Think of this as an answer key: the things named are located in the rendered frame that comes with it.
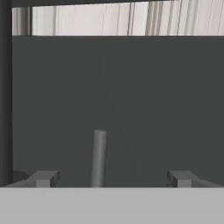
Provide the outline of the dark grey cupboard door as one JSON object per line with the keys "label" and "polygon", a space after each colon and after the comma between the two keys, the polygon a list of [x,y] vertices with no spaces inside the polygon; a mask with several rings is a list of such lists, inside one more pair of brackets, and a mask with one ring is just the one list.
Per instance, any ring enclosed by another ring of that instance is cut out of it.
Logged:
{"label": "dark grey cupboard door", "polygon": [[96,130],[108,187],[224,185],[224,37],[14,38],[15,169],[88,186]]}

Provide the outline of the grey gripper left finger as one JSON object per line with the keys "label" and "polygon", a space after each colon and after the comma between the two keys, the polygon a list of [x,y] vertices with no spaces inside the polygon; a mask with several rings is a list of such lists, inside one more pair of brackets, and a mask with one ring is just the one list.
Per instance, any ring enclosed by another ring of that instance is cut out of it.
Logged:
{"label": "grey gripper left finger", "polygon": [[56,187],[59,180],[59,171],[36,171],[29,178],[10,184],[8,187]]}

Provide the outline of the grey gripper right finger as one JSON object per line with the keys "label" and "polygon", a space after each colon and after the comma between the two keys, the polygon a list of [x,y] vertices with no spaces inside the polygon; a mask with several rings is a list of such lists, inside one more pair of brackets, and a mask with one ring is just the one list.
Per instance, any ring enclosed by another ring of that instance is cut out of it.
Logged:
{"label": "grey gripper right finger", "polygon": [[168,171],[167,179],[170,187],[221,187],[199,178],[191,171]]}

